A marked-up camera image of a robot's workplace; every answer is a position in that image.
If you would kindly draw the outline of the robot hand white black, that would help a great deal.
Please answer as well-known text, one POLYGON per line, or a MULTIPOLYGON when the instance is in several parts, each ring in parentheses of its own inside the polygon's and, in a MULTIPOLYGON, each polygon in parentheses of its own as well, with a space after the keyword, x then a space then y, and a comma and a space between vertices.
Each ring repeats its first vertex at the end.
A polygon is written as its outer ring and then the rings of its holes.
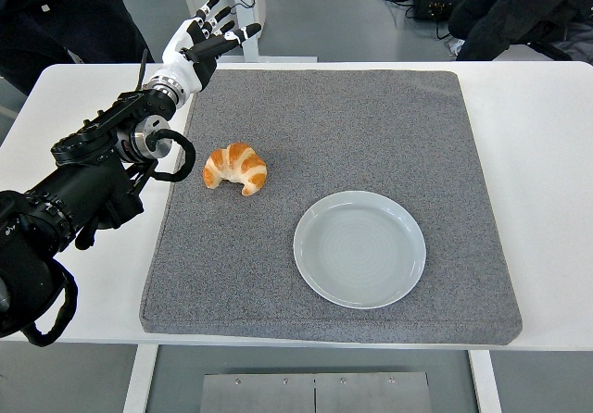
POLYGON ((168 42, 162 67, 146 87, 160 90, 181 106, 191 94, 203 91, 217 67, 217 59, 257 35, 257 22, 237 28, 232 9, 217 9, 220 0, 208 0, 185 20, 168 42))

